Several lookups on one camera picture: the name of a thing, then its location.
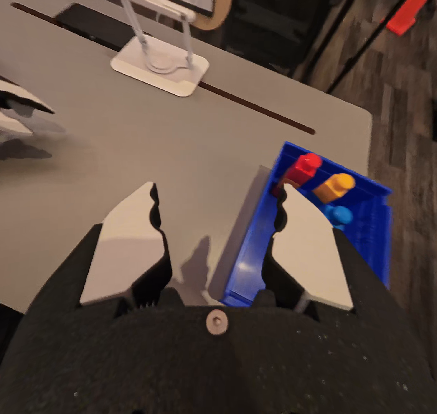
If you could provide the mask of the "blue plastic bin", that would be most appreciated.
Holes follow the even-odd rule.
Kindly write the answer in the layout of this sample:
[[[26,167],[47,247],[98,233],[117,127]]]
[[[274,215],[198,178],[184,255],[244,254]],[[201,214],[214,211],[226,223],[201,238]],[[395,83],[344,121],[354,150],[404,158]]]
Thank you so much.
[[[231,307],[249,307],[259,290],[265,289],[261,277],[264,256],[277,214],[277,197],[272,193],[279,179],[296,160],[310,151],[284,142],[269,178],[261,193],[252,219],[244,236],[227,280],[221,302]],[[392,190],[368,177],[349,170],[324,157],[315,176],[298,189],[305,198],[324,214],[332,213],[335,206],[343,206],[352,213],[352,221],[341,230],[364,258],[375,275],[390,289],[391,261],[391,207],[388,197]],[[354,177],[355,187],[326,208],[313,189],[334,174],[346,173]]]

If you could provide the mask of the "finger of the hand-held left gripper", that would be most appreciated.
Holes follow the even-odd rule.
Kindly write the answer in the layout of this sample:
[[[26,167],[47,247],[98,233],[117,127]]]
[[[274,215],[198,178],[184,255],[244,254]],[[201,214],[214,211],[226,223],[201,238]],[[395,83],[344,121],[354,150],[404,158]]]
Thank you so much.
[[[32,137],[34,133],[16,118],[0,112],[0,131],[9,137]]]
[[[3,76],[0,77],[0,108],[13,110],[30,108],[55,114],[55,111],[38,97]]]

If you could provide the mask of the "orange mega block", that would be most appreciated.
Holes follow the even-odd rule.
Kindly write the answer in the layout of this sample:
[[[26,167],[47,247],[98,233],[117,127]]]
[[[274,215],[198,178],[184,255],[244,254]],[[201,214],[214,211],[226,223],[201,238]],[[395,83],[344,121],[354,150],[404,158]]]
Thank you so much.
[[[342,198],[355,187],[355,179],[347,173],[339,173],[330,176],[325,182],[312,190],[312,193],[321,203],[329,204]]]

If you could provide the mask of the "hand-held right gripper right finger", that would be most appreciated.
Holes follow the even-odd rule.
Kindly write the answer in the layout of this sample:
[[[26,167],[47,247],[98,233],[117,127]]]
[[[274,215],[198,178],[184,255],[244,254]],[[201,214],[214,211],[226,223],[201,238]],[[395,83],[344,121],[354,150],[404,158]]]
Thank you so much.
[[[333,226],[290,184],[283,185],[277,199],[261,277],[278,308],[304,313],[316,303],[353,309]]]

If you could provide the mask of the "orange traffic cone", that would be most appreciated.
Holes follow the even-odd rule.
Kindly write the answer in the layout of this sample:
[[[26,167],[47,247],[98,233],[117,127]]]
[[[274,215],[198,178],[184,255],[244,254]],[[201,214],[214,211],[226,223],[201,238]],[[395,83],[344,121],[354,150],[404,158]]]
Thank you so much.
[[[423,8],[431,8],[434,0],[406,0],[396,14],[390,19],[385,28],[402,36],[416,23],[417,16]]]

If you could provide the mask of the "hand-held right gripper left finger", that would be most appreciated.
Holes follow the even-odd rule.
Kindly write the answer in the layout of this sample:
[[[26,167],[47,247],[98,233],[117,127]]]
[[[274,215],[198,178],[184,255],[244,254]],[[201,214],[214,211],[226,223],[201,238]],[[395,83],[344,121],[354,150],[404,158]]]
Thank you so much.
[[[152,307],[172,278],[159,195],[146,182],[104,218],[80,297],[88,306],[123,299],[131,307]]]

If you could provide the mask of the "blue mega block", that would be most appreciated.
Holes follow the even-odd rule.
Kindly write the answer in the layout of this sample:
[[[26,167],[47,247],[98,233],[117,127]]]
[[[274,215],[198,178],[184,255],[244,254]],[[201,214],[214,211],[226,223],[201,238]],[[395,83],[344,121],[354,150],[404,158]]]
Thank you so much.
[[[322,212],[331,225],[341,231],[344,231],[346,226],[353,221],[353,213],[344,206],[325,205]]]

